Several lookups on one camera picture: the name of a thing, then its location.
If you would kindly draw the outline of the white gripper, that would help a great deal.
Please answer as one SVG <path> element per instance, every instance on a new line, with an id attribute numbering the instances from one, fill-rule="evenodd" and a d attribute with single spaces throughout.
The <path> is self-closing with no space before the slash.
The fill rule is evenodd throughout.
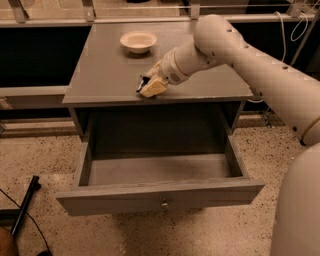
<path id="1" fill-rule="evenodd" d="M 154 64 L 144 77 L 150 79 L 148 84 L 139 92 L 142 96 L 150 98 L 167 90 L 168 85 L 179 85 L 189 79 L 178 67 L 175 58 L 176 50 L 170 50 L 163 58 Z"/>

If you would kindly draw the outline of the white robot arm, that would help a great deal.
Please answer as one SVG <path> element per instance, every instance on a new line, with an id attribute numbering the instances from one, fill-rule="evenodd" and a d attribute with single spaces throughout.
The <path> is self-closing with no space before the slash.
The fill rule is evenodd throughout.
<path id="1" fill-rule="evenodd" d="M 320 82 L 254 48 L 223 17 L 208 15 L 193 39 L 173 48 L 142 76 L 152 97 L 192 74 L 227 64 L 307 146 L 280 188 L 270 256 L 320 256 Z"/>

